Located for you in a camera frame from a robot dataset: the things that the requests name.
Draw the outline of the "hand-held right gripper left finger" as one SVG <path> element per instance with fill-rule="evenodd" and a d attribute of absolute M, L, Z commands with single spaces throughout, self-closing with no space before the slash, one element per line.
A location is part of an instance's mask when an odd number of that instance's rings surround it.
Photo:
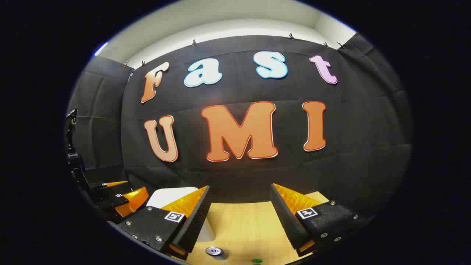
<path fill-rule="evenodd" d="M 162 208 L 147 206 L 108 225 L 155 255 L 186 260 L 195 248 L 211 203 L 207 185 Z"/>

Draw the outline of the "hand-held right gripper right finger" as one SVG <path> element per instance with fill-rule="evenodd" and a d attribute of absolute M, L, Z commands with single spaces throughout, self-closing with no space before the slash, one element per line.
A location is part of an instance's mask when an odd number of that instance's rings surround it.
<path fill-rule="evenodd" d="M 334 200 L 320 202 L 284 186 L 272 183 L 270 199 L 296 253 L 323 253 L 357 234 L 372 221 Z"/>

